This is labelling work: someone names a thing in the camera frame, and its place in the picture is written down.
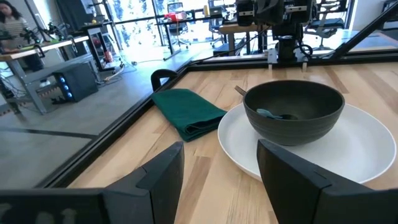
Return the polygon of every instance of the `plate rim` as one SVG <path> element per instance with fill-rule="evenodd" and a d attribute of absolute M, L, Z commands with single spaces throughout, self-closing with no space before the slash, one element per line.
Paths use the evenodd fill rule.
<path fill-rule="evenodd" d="M 241 165 L 240 163 L 238 163 L 238 162 L 227 152 L 227 150 L 224 148 L 223 144 L 221 143 L 221 139 L 220 139 L 220 126 L 221 126 L 221 124 L 223 123 L 225 117 L 227 117 L 227 115 L 228 115 L 228 113 L 229 113 L 230 111 L 235 110 L 236 108 L 238 108 L 238 107 L 240 107 L 240 106 L 244 107 L 243 103 L 240 103 L 240 104 L 234 106 L 233 108 L 231 108 L 231 109 L 223 116 L 223 118 L 221 119 L 220 123 L 218 124 L 218 128 L 217 128 L 218 142 L 219 142 L 221 148 L 223 148 L 224 153 L 235 163 L 235 165 L 237 165 L 240 169 L 242 169 L 243 171 L 245 171 L 247 174 L 251 175 L 252 177 L 255 177 L 255 179 L 261 180 L 261 176 L 258 176 L 258 175 L 255 174 L 253 171 L 247 169 L 246 167 L 244 167 L 243 165 Z M 379 121 L 377 118 L 375 118 L 373 115 L 371 115 L 370 113 L 366 112 L 365 110 L 362 110 L 361 108 L 358 108 L 358 107 L 353 106 L 353 105 L 348 104 L 348 103 L 345 103 L 345 106 L 350 106 L 350 107 L 352 107 L 352 108 L 354 108 L 354 109 L 360 110 L 360 111 L 362 111 L 363 113 L 365 113 L 365 114 L 369 115 L 370 117 L 372 117 L 373 119 L 375 119 L 379 124 L 381 124 L 381 125 L 387 130 L 387 132 L 390 134 L 390 137 L 391 137 L 391 139 L 392 139 L 392 142 L 394 143 L 394 155 L 393 155 L 393 157 L 392 157 L 392 159 L 391 159 L 389 165 L 388 165 L 384 170 L 380 171 L 380 172 L 379 172 L 377 175 L 375 175 L 374 177 L 371 177 L 371 178 L 368 178 L 368 179 L 363 180 L 363 181 L 361 181 L 361 182 L 358 182 L 359 184 L 364 184 L 364 183 L 367 183 L 367 182 L 369 182 L 369 181 L 371 181 L 371 180 L 374 180 L 374 179 L 380 177 L 380 176 L 383 175 L 385 172 L 387 172 L 387 170 L 389 170 L 389 169 L 391 168 L 391 166 L 392 166 L 392 165 L 394 164 L 394 162 L 396 161 L 396 157 L 397 157 L 397 144 L 396 144 L 396 140 L 395 140 L 394 136 L 391 134 L 390 130 L 389 130 L 381 121 Z"/>

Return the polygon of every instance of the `person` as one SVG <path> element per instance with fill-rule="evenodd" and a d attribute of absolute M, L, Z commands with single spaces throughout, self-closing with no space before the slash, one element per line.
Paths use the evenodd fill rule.
<path fill-rule="evenodd" d="M 7 53 L 18 52 L 18 46 L 25 45 L 27 42 L 20 33 L 28 28 L 28 23 L 22 14 L 8 1 L 0 0 L 0 29 L 6 30 L 13 37 L 12 40 L 2 40 L 3 49 Z M 43 69 L 44 65 L 38 54 L 29 55 L 23 61 L 33 72 Z M 40 81 L 40 87 L 51 84 L 47 79 Z"/>

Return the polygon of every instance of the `dark gray bowl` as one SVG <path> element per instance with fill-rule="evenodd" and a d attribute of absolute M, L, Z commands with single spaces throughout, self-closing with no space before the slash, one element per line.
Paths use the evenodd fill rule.
<path fill-rule="evenodd" d="M 343 111 L 343 95 L 319 83 L 286 80 L 264 83 L 250 89 L 243 100 L 254 129 L 264 138 L 285 146 L 297 146 L 323 137 Z M 262 108 L 272 119 L 256 112 Z"/>

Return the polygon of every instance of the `black box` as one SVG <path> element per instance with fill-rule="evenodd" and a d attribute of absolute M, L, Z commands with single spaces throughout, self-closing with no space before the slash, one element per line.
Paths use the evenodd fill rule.
<path fill-rule="evenodd" d="M 79 102 L 98 91 L 88 63 L 73 65 L 53 74 L 66 100 Z"/>

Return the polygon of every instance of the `wooden tabletop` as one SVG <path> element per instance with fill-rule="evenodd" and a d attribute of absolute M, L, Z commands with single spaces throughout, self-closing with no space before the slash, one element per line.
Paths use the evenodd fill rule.
<path fill-rule="evenodd" d="M 88 40 L 87 36 L 76 37 L 75 38 L 75 42 L 76 43 L 77 42 L 82 42 L 82 41 L 85 41 L 85 40 Z M 60 48 L 60 47 L 71 45 L 71 44 L 72 44 L 71 40 L 64 40 L 64 41 L 58 42 L 56 44 L 44 43 L 43 46 L 42 46 L 42 50 L 46 51 L 46 50 L 57 49 L 57 48 Z M 19 58 L 26 57 L 26 56 L 29 56 L 29 55 L 37 54 L 37 53 L 39 53 L 38 49 L 32 49 L 32 50 L 26 50 L 26 51 L 14 53 L 14 54 L 4 54 L 4 55 L 0 55 L 0 62 L 5 62 L 5 61 L 8 61 L 8 60 L 15 60 L 15 59 L 19 59 Z"/>
<path fill-rule="evenodd" d="M 271 80 L 311 80 L 336 88 L 346 102 L 384 123 L 398 140 L 398 63 L 299 68 L 191 72 L 175 87 L 188 88 L 217 107 L 242 102 L 236 85 L 248 90 Z M 153 106 L 101 155 L 70 187 L 105 187 L 147 162 L 175 141 L 175 128 Z M 398 188 L 398 162 L 366 184 Z M 185 143 L 182 193 L 175 223 L 277 223 L 263 184 L 241 171 L 223 152 L 213 131 Z"/>
<path fill-rule="evenodd" d="M 240 32 L 254 32 L 254 31 L 259 31 L 259 27 L 255 25 L 254 23 L 251 24 L 250 26 L 239 26 L 238 24 L 228 24 L 228 25 L 222 25 L 219 28 L 220 33 L 222 34 L 235 34 L 235 33 L 240 33 Z"/>

